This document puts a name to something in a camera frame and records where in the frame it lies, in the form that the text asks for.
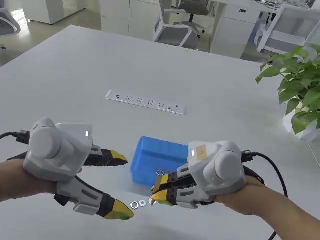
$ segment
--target orange label sticker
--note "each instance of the orange label sticker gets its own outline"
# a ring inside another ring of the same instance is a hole
[[[196,150],[196,158],[198,161],[203,161],[207,159],[207,147],[206,145],[197,146]]]

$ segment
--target office floor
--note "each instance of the office floor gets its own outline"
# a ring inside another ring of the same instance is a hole
[[[4,44],[6,48],[10,50],[10,54],[0,54],[0,66],[12,61],[20,54],[32,49],[69,25],[101,30],[99,0],[88,0],[87,9],[67,17],[54,25],[27,20],[22,9],[22,1],[23,0],[8,1],[7,7],[21,26],[21,32],[17,35],[0,37],[0,44]],[[170,17],[170,22],[176,22],[178,18],[178,15],[172,15]],[[209,40],[213,26],[212,18],[206,16],[195,16],[194,22],[208,28],[206,33],[201,34],[198,49],[203,52],[209,52]],[[263,60],[260,56],[255,56],[254,47],[247,47],[247,49],[247,52],[249,53],[245,55],[245,60],[255,62],[261,62]]]

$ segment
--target power strip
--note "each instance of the power strip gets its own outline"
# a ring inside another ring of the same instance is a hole
[[[148,109],[155,109],[172,114],[185,115],[185,106],[179,103],[154,99],[153,97],[138,96],[123,91],[110,90],[105,97],[108,100],[132,104]]]

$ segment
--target metal washer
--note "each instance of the metal washer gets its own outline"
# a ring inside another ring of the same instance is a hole
[[[144,207],[145,205],[147,205],[147,203],[145,200],[140,200],[139,205],[140,205],[140,207]]]
[[[158,170],[156,171],[156,174],[157,174],[158,176],[163,176],[163,175],[165,175],[165,171],[163,171],[162,169],[158,169]]]
[[[152,199],[149,199],[149,204],[152,205]]]
[[[137,201],[133,201],[131,204],[130,204],[130,207],[133,209],[133,210],[136,210],[139,208],[139,203]]]

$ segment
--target human arm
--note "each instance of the human arm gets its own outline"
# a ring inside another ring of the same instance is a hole
[[[55,194],[55,182],[38,179],[23,168],[24,160],[12,159],[0,163],[0,202],[30,197],[41,193]]]
[[[282,240],[320,239],[318,219],[252,177],[247,177],[244,189],[237,193],[217,196],[216,201],[238,213],[262,218]]]

